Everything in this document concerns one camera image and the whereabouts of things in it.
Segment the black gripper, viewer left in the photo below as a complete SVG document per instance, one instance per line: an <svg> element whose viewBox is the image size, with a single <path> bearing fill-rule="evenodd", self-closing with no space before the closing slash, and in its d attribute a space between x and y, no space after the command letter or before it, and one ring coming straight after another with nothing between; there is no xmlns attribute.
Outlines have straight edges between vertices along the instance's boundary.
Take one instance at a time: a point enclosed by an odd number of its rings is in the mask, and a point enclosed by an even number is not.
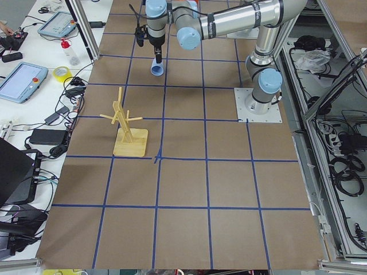
<svg viewBox="0 0 367 275"><path fill-rule="evenodd" d="M162 63L162 46L165 43L165 36L149 37L149 42L154 47L156 63L161 64Z"/></svg>

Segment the silver robot arm, viewer left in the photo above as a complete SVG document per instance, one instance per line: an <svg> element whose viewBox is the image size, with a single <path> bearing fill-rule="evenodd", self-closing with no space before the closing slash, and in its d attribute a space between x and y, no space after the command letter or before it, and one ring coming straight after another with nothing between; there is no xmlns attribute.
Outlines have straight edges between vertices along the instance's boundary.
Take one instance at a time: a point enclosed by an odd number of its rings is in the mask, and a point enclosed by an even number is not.
<svg viewBox="0 0 367 275"><path fill-rule="evenodd" d="M199 16L193 1L146 1L147 24L137 28L136 36L139 45L147 38L154 47L155 63L151 72L161 75L166 25L175 26L179 45L185 50L197 48L203 40L257 28L255 48L246 60L254 88L245 99L245 107L253 114L264 115L283 82L282 75L272 65L279 30L295 19L305 5L306 1L245 1L236 7Z"/></svg>

